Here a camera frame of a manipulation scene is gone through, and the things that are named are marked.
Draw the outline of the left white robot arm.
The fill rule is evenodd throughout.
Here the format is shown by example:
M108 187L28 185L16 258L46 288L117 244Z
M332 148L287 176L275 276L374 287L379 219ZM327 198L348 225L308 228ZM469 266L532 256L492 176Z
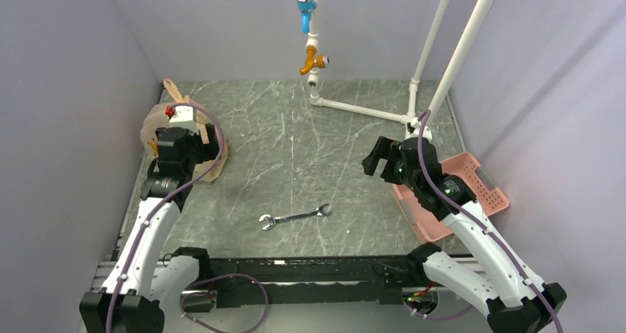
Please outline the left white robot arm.
M208 141L183 127L156 130L157 156L148 167L140 192L138 214L114 268L96 292L83 295L79 311L87 332L163 332L167 313L183 289L207 286L210 257L200 248L179 248L172 262L155 269L170 231L197 182L198 164L216 165L224 157L224 137L205 126Z

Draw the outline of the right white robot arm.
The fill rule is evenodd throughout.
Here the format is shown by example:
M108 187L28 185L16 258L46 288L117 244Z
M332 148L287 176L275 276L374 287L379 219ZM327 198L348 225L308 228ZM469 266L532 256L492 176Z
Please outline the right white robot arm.
M428 140L379 137L362 161L364 173L373 175L382 159L382 179L407 187L422 209L461 239L486 273L463 267L429 243L407 256L411 282L430 280L451 289L486 318L493 332L540 332L550 323L563 330L557 313L567 298L565 290L559 283L547 284L523 263L490 224L470 185L444 172Z

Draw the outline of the orange banana-print plastic bag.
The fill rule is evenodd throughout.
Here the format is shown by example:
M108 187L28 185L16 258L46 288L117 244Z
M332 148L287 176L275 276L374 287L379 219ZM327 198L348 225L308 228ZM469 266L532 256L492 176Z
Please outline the orange banana-print plastic bag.
M159 103L155 105L147 117L144 119L142 128L140 130L140 141L144 146L145 152L149 160L154 159L157 154L157 136L156 130L158 128L164 128L169 126L169 117L166 115L166 109L174 103L192 103L193 105L204 108L202 104L193 100L189 95L182 95L176 86L176 84L169 78L163 80L163 86L166 92L172 97L172 102ZM197 177L207 169L210 169L207 175L201 178L203 182L213 182L216 180L223 171L228 157L228 145L225 136L222 137L222 141L217 143L223 147L223 152L220 160L210 160L198 164L193 173L193 177Z

